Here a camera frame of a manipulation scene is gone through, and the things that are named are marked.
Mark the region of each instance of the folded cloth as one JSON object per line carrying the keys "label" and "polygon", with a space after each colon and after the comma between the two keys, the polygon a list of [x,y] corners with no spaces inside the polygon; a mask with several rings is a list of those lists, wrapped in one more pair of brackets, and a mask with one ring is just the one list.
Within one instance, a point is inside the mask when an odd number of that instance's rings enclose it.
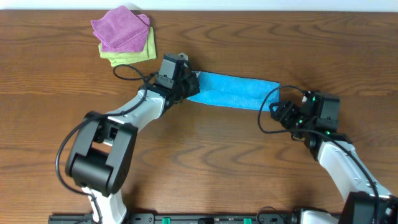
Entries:
{"label": "folded cloth", "polygon": [[144,50],[142,52],[128,52],[128,53],[111,53],[111,52],[102,52],[102,45],[99,44],[99,56],[101,58],[109,59],[112,67],[115,67],[120,64],[130,64],[143,62],[149,59],[156,58],[156,49],[155,49],[155,35],[154,29],[150,27],[149,33],[147,36],[147,41],[144,46]]}
{"label": "folded cloth", "polygon": [[119,50],[117,47],[125,43],[129,43],[130,48],[134,45],[135,51],[142,51],[149,30],[149,18],[135,16],[128,8],[120,6],[108,11],[100,20],[91,21],[91,25],[104,48],[109,47],[103,51]]}
{"label": "folded cloth", "polygon": [[[200,93],[188,97],[198,103],[213,106],[259,110],[267,94],[277,88],[279,83],[251,78],[231,77],[210,72],[200,72]],[[279,101],[279,90],[273,92],[266,101],[263,111]]]}
{"label": "folded cloth", "polygon": [[141,21],[148,25],[148,29],[146,29],[144,32],[142,32],[140,35],[137,35],[131,39],[129,39],[127,42],[122,43],[121,45],[117,47],[111,47],[108,45],[104,45],[103,43],[103,52],[142,52],[144,50],[144,46],[147,40],[148,32],[149,32],[149,18],[144,15],[138,15],[141,19]]}

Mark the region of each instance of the brown wood surface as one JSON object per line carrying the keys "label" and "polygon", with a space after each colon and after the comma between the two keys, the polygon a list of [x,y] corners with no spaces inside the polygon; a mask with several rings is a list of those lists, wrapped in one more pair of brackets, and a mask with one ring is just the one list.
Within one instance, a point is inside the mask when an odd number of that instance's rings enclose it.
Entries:
{"label": "brown wood surface", "polygon": [[[56,151],[89,110],[105,113],[139,82],[113,77],[90,20],[105,11],[0,11],[0,223],[46,223],[91,210],[58,182]],[[193,67],[341,96],[340,131],[398,192],[398,14],[144,12],[158,58],[185,52]],[[298,99],[295,91],[283,98]],[[339,212],[326,171],[288,134],[265,135],[256,111],[184,101],[140,132],[122,192],[129,209],[256,213],[263,205]],[[268,114],[264,126],[280,129]],[[71,144],[62,156],[62,165]]]}

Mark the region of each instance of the wood grain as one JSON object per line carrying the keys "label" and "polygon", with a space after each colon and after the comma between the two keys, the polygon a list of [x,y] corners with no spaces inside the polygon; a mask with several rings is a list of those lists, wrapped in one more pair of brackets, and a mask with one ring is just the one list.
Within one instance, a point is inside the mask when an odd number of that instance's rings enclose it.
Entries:
{"label": "wood grain", "polygon": [[[398,191],[398,14],[144,13],[158,55],[136,64],[144,73],[158,70],[164,53],[185,52],[197,70],[338,94],[340,131],[373,175]],[[114,78],[100,59],[90,20],[104,14],[0,11],[0,223],[46,223],[53,213],[91,210],[87,198],[59,184],[57,148],[87,111],[113,110],[140,85]],[[308,150],[288,134],[262,134],[256,115],[185,101],[149,124],[122,189],[128,208],[341,211],[340,193]],[[264,126],[280,129],[267,114]]]}

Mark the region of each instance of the yellow-green towel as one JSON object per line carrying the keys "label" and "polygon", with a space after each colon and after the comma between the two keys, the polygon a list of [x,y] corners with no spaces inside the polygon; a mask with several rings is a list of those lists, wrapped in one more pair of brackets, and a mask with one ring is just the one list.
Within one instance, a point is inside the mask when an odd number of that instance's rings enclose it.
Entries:
{"label": "yellow-green towel", "polygon": [[149,28],[147,42],[145,43],[144,50],[142,52],[102,52],[101,48],[102,45],[99,44],[99,56],[101,58],[108,59],[111,62],[112,67],[121,64],[137,63],[149,59],[155,59],[156,49],[154,29],[152,27]]}

